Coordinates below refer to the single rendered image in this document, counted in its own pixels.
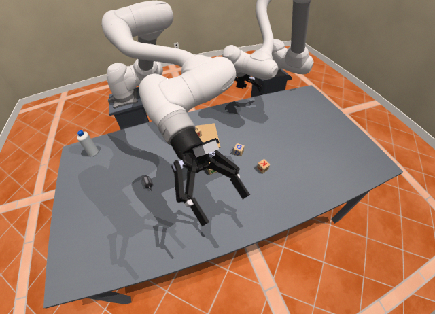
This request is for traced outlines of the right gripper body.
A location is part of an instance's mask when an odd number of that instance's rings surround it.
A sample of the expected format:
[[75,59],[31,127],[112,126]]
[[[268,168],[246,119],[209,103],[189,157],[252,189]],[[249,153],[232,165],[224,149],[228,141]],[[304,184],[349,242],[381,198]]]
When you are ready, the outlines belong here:
[[[170,142],[178,158],[185,164],[182,166],[189,170],[192,168],[192,159],[195,156],[191,147],[198,143],[202,143],[202,141],[193,128],[188,128],[176,134]],[[209,162],[199,156],[196,173],[205,170],[208,166]]]

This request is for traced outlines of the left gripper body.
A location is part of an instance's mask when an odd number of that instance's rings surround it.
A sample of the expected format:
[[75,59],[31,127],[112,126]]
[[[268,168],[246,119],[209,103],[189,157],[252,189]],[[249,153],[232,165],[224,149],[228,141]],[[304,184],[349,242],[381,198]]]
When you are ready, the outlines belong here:
[[238,77],[240,80],[250,80],[250,78],[249,77],[251,77],[251,76],[249,76],[248,74],[246,74],[245,76],[243,76],[243,77]]

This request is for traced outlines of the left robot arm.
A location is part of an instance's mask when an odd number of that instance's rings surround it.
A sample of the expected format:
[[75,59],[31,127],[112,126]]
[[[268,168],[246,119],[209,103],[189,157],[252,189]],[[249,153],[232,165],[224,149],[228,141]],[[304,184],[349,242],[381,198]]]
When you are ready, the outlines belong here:
[[234,45],[224,48],[222,57],[231,60],[237,77],[248,74],[259,79],[269,80],[285,76],[286,71],[307,74],[313,67],[313,58],[305,47],[309,10],[311,0],[293,0],[291,49],[278,39],[273,40],[273,33],[267,15],[271,0],[256,1],[256,18],[263,38],[262,47],[248,54]]

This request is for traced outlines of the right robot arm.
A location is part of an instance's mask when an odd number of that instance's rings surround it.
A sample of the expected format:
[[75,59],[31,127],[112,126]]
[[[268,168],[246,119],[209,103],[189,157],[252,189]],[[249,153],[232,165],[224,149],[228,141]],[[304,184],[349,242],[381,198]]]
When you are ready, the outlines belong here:
[[[195,130],[187,112],[228,90],[236,78],[235,67],[227,58],[157,46],[157,37],[172,22],[171,6],[163,1],[110,10],[102,18],[106,38],[121,53],[136,58],[131,66],[114,63],[108,67],[107,83],[113,94],[108,103],[114,103],[114,109],[138,103],[135,88],[139,86],[147,115],[169,145],[181,131]],[[138,42],[133,40],[135,36]],[[167,79],[162,76],[161,63],[179,65],[181,75]]]

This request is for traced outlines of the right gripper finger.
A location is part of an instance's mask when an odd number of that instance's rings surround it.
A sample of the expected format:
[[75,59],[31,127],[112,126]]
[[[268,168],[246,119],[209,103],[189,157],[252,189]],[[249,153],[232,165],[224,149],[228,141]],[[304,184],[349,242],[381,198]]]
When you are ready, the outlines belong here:
[[241,198],[244,199],[248,197],[250,193],[247,191],[246,187],[239,179],[240,175],[238,174],[238,172],[240,168],[229,159],[227,159],[227,157],[219,153],[218,150],[210,152],[209,156],[206,154],[201,156],[202,159],[210,162],[207,168],[213,169],[214,171],[217,171],[218,173],[221,173],[231,178],[230,181],[236,188],[237,192],[240,194]]
[[207,219],[200,205],[197,203],[196,199],[192,198],[197,163],[198,163],[198,157],[195,156],[192,159],[192,168],[191,170],[188,169],[187,172],[185,193],[184,193],[184,181],[183,181],[183,173],[182,173],[182,168],[183,168],[182,165],[185,164],[183,163],[182,160],[181,161],[175,160],[171,168],[175,176],[176,201],[178,203],[184,202],[185,206],[190,207],[194,212],[196,218],[200,222],[201,226],[204,226],[205,224],[209,223],[209,220]]

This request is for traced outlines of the tan flat mat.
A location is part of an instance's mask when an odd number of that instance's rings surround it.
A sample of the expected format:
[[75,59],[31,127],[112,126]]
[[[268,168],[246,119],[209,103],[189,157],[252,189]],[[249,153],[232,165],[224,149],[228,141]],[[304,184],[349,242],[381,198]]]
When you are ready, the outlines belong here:
[[202,132],[200,139],[203,143],[215,138],[218,139],[218,134],[216,131],[215,124],[199,125],[198,127],[201,129]]

